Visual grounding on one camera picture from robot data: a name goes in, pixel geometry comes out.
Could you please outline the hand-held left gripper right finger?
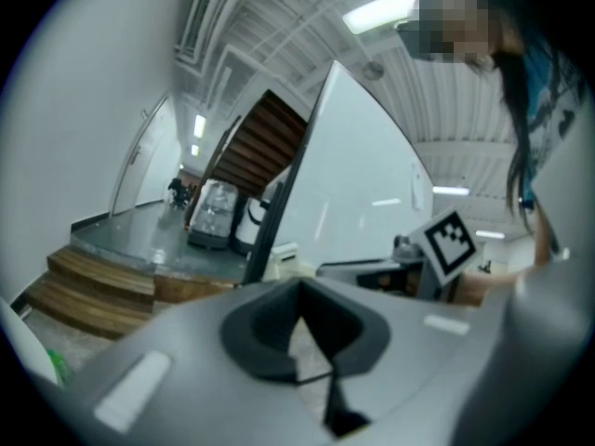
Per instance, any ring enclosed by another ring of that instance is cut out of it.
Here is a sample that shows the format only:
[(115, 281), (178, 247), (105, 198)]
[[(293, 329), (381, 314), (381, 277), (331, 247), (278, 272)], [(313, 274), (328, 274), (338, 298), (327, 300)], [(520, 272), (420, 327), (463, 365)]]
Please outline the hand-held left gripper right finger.
[(323, 445), (364, 430), (409, 402), (474, 338), (464, 361), (468, 387), (494, 344), (504, 293), (477, 307), (385, 295), (332, 280), (301, 281), (301, 317), (330, 366), (327, 405), (319, 426), (303, 427), (304, 445)]

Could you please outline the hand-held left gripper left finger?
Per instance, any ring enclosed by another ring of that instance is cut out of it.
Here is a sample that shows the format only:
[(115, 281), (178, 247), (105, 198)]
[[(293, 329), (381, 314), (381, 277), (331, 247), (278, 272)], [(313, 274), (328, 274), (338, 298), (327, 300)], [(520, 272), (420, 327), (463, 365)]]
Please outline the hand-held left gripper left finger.
[(247, 374), (219, 329), (278, 282), (176, 305), (94, 358), (61, 393), (59, 415), (90, 445), (327, 445), (296, 387)]

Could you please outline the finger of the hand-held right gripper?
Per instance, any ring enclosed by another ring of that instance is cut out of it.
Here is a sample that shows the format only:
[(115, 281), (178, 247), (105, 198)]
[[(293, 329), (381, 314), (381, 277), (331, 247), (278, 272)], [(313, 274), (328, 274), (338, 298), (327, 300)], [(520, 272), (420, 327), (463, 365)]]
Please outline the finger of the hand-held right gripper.
[(318, 276), (357, 286), (390, 286), (392, 274), (401, 270), (388, 259), (349, 261), (322, 264)]

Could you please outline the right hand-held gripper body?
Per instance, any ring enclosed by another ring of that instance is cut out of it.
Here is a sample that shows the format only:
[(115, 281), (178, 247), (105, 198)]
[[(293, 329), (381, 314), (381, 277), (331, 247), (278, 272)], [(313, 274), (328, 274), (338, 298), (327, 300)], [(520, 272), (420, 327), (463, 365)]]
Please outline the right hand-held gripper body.
[(396, 236), (392, 265), (359, 274), (357, 285), (391, 295), (452, 301), (464, 268), (476, 254), (463, 219), (450, 210), (407, 236)]

